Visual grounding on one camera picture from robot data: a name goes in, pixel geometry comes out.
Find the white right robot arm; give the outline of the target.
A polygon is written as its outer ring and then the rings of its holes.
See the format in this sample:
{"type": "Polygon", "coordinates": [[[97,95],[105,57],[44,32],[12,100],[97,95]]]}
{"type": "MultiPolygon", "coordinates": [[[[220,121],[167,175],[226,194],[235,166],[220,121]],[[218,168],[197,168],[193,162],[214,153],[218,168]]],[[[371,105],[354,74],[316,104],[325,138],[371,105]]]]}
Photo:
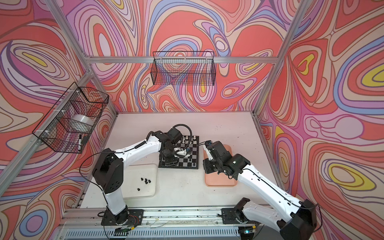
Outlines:
{"type": "Polygon", "coordinates": [[[270,205],[264,207],[242,198],[232,208],[231,215],[222,215],[224,221],[262,224],[279,232],[285,240],[310,239],[318,226],[317,206],[313,202],[288,194],[261,174],[244,156],[231,155],[221,142],[206,141],[203,146],[207,154],[203,161],[206,174],[224,174],[230,180],[243,183],[270,205]]]}

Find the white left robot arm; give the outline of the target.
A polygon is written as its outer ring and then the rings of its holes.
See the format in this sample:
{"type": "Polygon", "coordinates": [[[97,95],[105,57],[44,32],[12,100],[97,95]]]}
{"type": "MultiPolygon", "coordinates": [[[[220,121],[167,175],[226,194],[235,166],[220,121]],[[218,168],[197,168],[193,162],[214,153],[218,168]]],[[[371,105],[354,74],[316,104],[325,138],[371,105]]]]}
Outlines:
{"type": "Polygon", "coordinates": [[[128,224],[130,212],[122,193],[125,169],[136,161],[156,152],[172,159],[176,153],[176,144],[182,137],[182,133],[175,127],[166,133],[151,131],[139,143],[119,150],[107,148],[100,153],[92,176],[101,188],[107,203],[102,220],[103,226],[128,224]]]}

